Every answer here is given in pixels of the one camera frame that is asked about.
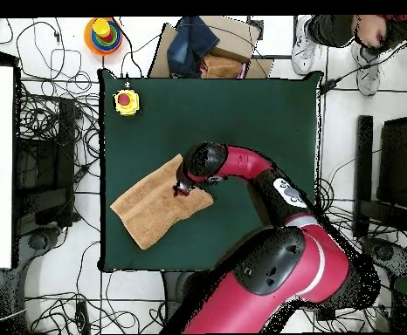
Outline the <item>person's hand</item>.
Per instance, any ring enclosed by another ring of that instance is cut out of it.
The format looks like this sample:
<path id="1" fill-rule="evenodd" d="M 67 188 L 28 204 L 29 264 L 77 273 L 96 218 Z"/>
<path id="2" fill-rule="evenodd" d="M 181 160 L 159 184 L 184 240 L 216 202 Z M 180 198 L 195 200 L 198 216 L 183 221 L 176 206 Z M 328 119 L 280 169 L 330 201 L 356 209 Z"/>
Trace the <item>person's hand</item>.
<path id="1" fill-rule="evenodd" d="M 377 15 L 354 15 L 352 31 L 364 46 L 380 48 L 387 34 L 386 21 Z"/>

